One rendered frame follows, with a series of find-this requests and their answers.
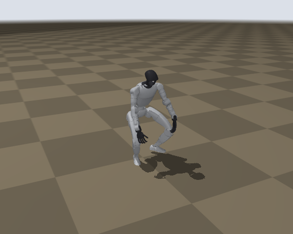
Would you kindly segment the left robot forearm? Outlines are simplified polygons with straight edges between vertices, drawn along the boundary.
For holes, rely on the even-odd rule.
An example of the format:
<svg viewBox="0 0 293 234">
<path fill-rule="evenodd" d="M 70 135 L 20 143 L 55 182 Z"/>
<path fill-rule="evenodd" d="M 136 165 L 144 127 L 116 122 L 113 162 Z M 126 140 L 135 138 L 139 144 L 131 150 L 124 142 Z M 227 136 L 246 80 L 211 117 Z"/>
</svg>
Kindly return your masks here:
<svg viewBox="0 0 293 234">
<path fill-rule="evenodd" d="M 173 107 L 172 107 L 172 104 L 171 104 L 171 103 L 168 104 L 168 105 L 166 106 L 166 108 L 167 108 L 169 114 L 171 115 L 171 118 L 173 119 L 173 116 L 176 115 L 176 114 L 175 114 L 175 111 L 174 111 L 174 109 L 173 109 Z M 176 115 L 176 116 L 177 116 L 177 115 Z"/>
</svg>

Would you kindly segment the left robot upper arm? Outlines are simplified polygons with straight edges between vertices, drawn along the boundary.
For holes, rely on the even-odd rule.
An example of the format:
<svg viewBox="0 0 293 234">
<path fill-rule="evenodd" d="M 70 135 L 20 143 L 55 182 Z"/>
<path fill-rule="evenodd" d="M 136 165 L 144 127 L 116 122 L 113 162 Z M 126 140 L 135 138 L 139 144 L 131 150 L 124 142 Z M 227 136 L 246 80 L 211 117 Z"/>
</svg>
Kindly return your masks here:
<svg viewBox="0 0 293 234">
<path fill-rule="evenodd" d="M 160 94 L 160 97 L 163 100 L 162 101 L 163 105 L 167 106 L 168 104 L 170 104 L 170 100 L 166 96 L 166 92 L 164 90 L 163 85 L 161 83 L 156 83 L 156 85 L 157 85 L 157 90 L 158 90 L 158 92 Z"/>
</svg>

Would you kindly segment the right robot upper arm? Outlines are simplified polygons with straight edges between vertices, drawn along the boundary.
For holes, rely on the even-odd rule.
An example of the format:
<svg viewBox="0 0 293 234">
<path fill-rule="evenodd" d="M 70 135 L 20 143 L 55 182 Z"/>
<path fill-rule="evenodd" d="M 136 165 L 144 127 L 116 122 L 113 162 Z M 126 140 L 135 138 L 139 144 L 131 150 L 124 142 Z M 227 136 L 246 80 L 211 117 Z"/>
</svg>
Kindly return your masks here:
<svg viewBox="0 0 293 234">
<path fill-rule="evenodd" d="M 136 106 L 136 104 L 137 104 L 137 95 L 139 94 L 139 92 L 140 92 L 139 86 L 133 87 L 130 90 L 130 95 L 131 95 L 131 100 L 130 100 L 131 108 L 132 107 L 135 108 L 135 113 L 138 113 L 139 112 L 139 108 Z"/>
</svg>

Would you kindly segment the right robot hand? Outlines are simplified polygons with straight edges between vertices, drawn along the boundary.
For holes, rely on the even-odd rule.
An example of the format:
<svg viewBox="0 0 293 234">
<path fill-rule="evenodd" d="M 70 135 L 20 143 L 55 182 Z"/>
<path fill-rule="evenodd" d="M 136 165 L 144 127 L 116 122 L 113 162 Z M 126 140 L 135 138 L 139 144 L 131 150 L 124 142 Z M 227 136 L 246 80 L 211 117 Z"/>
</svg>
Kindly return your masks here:
<svg viewBox="0 0 293 234">
<path fill-rule="evenodd" d="M 136 131 L 137 132 L 137 139 L 138 139 L 138 142 L 139 143 L 145 143 L 145 142 L 147 142 L 146 140 L 145 140 L 145 138 L 144 138 L 144 134 L 143 134 L 143 132 L 141 132 L 141 127 L 140 127 L 140 125 L 139 125 L 139 129 L 140 130 L 138 130 L 138 131 Z M 147 136 L 145 136 L 146 138 L 148 138 Z M 145 142 L 144 142 L 145 141 Z"/>
</svg>

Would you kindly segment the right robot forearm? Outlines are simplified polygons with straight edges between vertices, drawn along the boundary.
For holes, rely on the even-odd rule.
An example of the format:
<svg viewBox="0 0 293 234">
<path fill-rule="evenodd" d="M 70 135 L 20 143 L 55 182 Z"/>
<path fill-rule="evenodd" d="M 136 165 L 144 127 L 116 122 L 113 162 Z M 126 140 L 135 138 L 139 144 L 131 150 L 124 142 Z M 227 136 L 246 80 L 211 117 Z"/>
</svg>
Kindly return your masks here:
<svg viewBox="0 0 293 234">
<path fill-rule="evenodd" d="M 138 114 L 135 113 L 134 107 L 131 108 L 131 117 L 133 118 L 133 125 L 134 125 L 135 130 L 136 131 L 140 130 L 139 129 L 140 122 L 139 122 Z"/>
</svg>

